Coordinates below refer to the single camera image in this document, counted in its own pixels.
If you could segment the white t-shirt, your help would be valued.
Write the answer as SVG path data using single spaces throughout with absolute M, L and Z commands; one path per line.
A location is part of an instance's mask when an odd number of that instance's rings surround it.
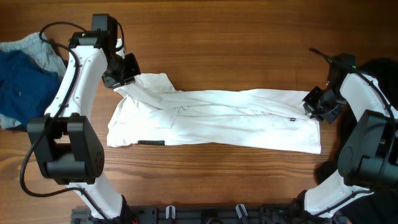
M 215 142 L 321 152 L 320 125 L 304 112 L 304 91 L 180 91 L 164 73 L 143 73 L 117 92 L 122 100 L 108 124 L 111 147 Z

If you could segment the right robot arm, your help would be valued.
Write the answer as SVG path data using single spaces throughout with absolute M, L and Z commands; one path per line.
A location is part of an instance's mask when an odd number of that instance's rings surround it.
M 336 171 L 317 187 L 293 199 L 290 223 L 330 222 L 343 207 L 379 189 L 397 188 L 397 103 L 387 58 L 357 67 L 350 54 L 322 57 L 329 64 L 327 87 L 316 86 L 304 99 L 309 117 L 332 123 L 348 105 L 356 126 L 341 147 Z

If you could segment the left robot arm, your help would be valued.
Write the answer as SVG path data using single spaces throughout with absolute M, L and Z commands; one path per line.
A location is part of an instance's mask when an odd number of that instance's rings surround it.
M 105 176 L 104 148 L 90 116 L 99 82 L 115 89 L 134 83 L 137 60 L 124 49 L 121 24 L 109 14 L 94 14 L 91 29 L 79 27 L 66 49 L 67 71 L 43 117 L 30 120 L 28 156 L 61 191 L 75 192 L 88 206 L 91 223 L 137 223 L 126 199 Z

